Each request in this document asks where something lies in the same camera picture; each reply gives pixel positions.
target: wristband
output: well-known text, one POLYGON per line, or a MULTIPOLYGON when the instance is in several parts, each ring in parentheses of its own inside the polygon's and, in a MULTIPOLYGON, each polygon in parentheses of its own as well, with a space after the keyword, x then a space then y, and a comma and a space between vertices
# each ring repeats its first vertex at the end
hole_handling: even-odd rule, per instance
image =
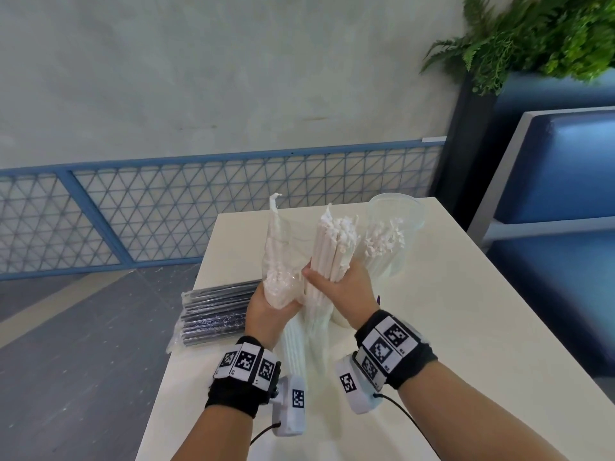
POLYGON ((242 411, 252 419, 258 406, 275 396, 281 362, 251 336, 242 336, 225 353, 213 374, 205 407, 214 404, 242 411))
POLYGON ((384 384, 396 390, 437 356, 411 325, 377 310, 355 334, 358 351, 352 358, 377 391, 384 384))

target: wire mesh panel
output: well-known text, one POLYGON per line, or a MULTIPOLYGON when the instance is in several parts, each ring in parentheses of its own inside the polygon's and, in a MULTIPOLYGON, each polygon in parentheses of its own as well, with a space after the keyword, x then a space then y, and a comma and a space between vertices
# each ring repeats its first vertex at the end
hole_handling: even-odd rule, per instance
POLYGON ((117 263, 56 175, 0 176, 0 275, 117 263))
POLYGON ((203 255, 219 213, 425 196, 440 147, 74 172, 136 262, 203 255))

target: gray wall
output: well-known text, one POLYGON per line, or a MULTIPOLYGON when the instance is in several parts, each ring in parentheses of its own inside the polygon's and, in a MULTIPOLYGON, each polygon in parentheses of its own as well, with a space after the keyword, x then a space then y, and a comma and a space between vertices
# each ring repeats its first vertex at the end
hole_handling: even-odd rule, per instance
POLYGON ((0 0, 0 168, 446 132, 462 0, 0 0))

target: white table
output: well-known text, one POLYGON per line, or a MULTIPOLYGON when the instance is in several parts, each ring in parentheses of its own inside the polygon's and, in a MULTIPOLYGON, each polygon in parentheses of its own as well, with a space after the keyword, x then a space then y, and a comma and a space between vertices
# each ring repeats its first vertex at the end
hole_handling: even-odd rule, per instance
MULTIPOLYGON (((511 411, 570 460, 615 459, 615 406, 534 315, 465 232, 434 198, 423 199, 426 223, 403 273, 380 281, 382 306, 428 337, 440 360, 511 411)), ((316 225, 323 207, 281 210, 316 225)), ((366 204, 333 206, 334 216, 365 216, 366 204)), ((195 288, 261 276, 267 211, 222 214, 195 288)), ((334 359, 356 348, 352 332, 330 326, 334 359)), ((226 340, 174 352, 160 385, 137 461, 168 461, 203 410, 207 382, 226 340)), ((390 388, 385 393, 394 396, 390 388)), ((334 376, 307 401, 303 436, 267 434, 251 460, 437 459, 416 428, 388 402, 351 413, 334 376)), ((271 423, 261 408, 258 433, 271 423)))

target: planter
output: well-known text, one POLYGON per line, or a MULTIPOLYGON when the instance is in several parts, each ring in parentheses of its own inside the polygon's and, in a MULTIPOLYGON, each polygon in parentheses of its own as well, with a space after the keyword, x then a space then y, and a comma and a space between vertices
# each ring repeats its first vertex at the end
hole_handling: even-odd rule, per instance
POLYGON ((592 84, 513 73, 499 96, 473 93, 467 77, 430 195, 467 230, 524 112, 604 106, 615 106, 614 69, 592 84))

